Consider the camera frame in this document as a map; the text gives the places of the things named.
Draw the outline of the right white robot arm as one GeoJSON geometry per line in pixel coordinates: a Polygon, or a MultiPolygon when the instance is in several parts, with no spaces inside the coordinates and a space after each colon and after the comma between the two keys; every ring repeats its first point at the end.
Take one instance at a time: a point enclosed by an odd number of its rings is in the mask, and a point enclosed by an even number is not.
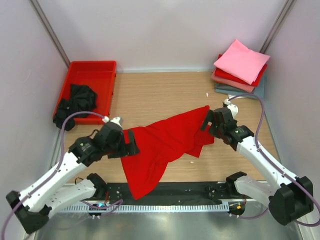
{"type": "Polygon", "coordinates": [[[234,104],[209,110],[201,130],[207,130],[249,160],[267,183],[237,172],[227,178],[231,189],[264,205],[283,226],[311,213],[314,210],[313,183],[306,176],[298,177],[282,166],[247,126],[238,126],[234,118],[237,112],[234,104]]]}

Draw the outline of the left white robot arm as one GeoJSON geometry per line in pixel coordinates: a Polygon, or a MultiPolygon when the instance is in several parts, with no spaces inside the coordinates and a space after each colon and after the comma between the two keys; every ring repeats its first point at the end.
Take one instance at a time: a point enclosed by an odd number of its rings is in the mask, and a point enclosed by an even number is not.
{"type": "Polygon", "coordinates": [[[89,174],[70,190],[62,190],[68,180],[103,156],[115,159],[139,152],[134,132],[124,132],[115,118],[105,123],[94,137],[77,138],[54,167],[26,189],[9,192],[6,200],[25,232],[32,234],[65,207],[86,199],[98,200],[108,191],[107,183],[96,173],[89,174]]]}

